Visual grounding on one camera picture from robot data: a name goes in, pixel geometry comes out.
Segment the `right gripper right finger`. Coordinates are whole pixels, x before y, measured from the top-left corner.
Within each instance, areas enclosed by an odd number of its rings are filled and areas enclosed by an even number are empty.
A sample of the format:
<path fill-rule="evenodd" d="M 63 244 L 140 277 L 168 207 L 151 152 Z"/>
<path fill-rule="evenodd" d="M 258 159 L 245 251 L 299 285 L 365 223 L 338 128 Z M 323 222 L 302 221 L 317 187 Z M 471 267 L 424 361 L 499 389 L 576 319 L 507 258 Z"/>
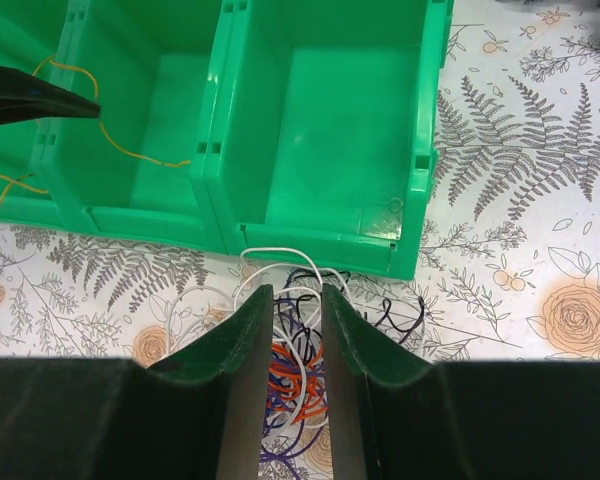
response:
<path fill-rule="evenodd" d="M 321 295 L 321 332 L 336 479 L 404 479 L 401 390 L 431 364 L 357 313 L 339 289 Z"/>

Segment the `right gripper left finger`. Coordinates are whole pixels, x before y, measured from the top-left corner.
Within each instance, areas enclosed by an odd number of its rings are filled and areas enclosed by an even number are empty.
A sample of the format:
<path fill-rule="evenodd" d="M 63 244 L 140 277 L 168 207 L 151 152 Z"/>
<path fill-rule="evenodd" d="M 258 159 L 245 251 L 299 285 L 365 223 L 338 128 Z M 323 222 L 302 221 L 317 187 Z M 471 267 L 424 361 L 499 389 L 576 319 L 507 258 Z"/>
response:
<path fill-rule="evenodd" d="M 167 407 L 194 479 L 257 477 L 272 349 L 273 287 L 258 287 L 210 332 L 149 371 L 193 395 Z"/>

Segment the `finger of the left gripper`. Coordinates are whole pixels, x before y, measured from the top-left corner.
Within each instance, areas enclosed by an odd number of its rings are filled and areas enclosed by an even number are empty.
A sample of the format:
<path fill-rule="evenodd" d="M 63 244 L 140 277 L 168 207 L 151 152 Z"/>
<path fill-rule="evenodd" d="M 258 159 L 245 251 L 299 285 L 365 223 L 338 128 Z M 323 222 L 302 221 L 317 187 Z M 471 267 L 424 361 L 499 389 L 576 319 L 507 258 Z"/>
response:
<path fill-rule="evenodd" d="M 101 107 L 23 71 L 0 66 L 0 125 L 42 118 L 98 118 Z"/>

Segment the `green compartment tray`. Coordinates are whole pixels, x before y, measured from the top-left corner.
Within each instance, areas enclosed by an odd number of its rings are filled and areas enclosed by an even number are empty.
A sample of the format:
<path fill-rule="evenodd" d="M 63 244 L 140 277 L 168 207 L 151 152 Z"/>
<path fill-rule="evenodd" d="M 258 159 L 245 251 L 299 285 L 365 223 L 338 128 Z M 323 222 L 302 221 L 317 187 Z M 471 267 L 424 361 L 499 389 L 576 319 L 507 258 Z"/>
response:
<path fill-rule="evenodd" d="M 411 279 L 450 1 L 0 1 L 0 221 Z"/>

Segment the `floral table mat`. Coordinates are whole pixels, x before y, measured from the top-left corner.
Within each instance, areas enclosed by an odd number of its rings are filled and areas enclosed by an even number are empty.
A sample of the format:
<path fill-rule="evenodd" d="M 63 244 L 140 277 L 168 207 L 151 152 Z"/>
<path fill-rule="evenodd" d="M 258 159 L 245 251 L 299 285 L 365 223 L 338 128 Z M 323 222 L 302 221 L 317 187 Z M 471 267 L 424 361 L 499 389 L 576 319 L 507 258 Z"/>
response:
<path fill-rule="evenodd" d="M 600 479 L 600 1 L 450 2 L 411 279 L 0 221 L 0 479 L 194 479 L 149 368 L 262 285 L 254 479 L 336 479 L 327 285 L 431 364 L 404 479 Z"/>

